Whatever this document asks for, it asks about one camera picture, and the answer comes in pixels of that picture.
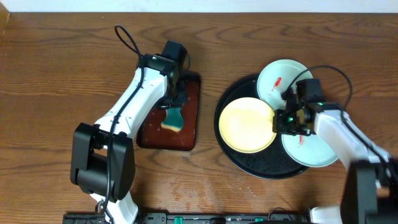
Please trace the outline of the green yellow sponge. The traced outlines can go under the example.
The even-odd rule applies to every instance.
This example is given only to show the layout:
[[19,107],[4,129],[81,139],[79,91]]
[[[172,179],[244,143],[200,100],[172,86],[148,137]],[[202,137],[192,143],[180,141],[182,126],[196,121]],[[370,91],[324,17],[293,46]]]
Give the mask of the green yellow sponge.
[[163,129],[168,129],[176,133],[180,132],[184,125],[181,108],[167,109],[165,119],[160,125]]

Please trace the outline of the mint plate long red stain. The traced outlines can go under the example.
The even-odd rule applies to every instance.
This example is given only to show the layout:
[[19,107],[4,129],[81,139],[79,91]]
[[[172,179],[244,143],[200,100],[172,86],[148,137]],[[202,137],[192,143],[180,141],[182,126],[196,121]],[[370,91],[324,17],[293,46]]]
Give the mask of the mint plate long red stain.
[[282,145],[296,162],[307,167],[325,167],[338,160],[331,147],[319,136],[282,135]]

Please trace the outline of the mint plate small red stain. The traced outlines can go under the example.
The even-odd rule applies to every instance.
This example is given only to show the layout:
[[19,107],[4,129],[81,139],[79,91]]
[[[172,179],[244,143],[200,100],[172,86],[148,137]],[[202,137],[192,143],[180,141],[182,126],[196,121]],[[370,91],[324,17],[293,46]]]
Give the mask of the mint plate small red stain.
[[293,79],[306,66],[298,61],[290,59],[276,60],[267,65],[257,79],[257,94],[262,101],[265,101],[273,110],[284,110],[286,101],[281,94],[289,88]]

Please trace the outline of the yellow plate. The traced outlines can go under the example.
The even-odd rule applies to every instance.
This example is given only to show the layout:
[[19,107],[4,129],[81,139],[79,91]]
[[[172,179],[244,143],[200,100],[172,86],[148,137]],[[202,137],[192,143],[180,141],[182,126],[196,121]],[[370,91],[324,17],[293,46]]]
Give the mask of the yellow plate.
[[277,134],[272,130],[274,111],[264,101],[244,97],[224,107],[218,121],[222,140],[234,151],[260,152],[271,145]]

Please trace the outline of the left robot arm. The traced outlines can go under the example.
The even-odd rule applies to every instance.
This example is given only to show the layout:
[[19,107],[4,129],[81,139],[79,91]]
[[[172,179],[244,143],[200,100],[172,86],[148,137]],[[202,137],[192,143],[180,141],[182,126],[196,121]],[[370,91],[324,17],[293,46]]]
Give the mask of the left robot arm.
[[97,204],[94,214],[66,214],[64,223],[134,223],[133,139],[153,106],[169,110],[185,103],[180,74],[186,57],[186,52],[168,50],[141,55],[133,81],[116,104],[95,124],[77,126],[70,180]]

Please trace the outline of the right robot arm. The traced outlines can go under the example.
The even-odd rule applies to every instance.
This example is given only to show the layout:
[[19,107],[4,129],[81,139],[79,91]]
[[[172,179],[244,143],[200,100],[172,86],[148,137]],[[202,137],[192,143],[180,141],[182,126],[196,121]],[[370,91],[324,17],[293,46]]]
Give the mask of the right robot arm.
[[397,159],[375,145],[338,103],[318,90],[285,90],[273,130],[287,154],[308,167],[339,160],[348,171],[341,203],[310,210],[312,223],[397,223]]

